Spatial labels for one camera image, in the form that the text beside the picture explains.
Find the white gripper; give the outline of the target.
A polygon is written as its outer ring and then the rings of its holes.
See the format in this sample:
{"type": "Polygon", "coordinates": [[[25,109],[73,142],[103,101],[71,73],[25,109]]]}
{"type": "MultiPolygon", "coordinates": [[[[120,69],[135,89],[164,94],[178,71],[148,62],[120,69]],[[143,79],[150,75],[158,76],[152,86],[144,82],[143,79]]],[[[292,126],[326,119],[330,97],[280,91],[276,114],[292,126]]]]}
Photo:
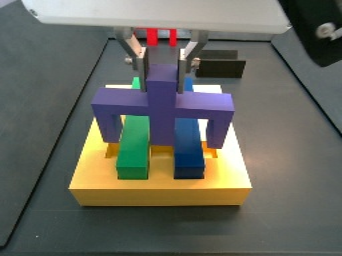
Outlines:
{"type": "Polygon", "coordinates": [[[207,31],[282,34],[288,19],[276,0],[21,0],[33,17],[47,24],[115,27],[115,38],[139,73],[147,91],[148,49],[133,28],[188,29],[191,39],[178,55],[178,93],[192,59],[202,51],[207,31]]]}

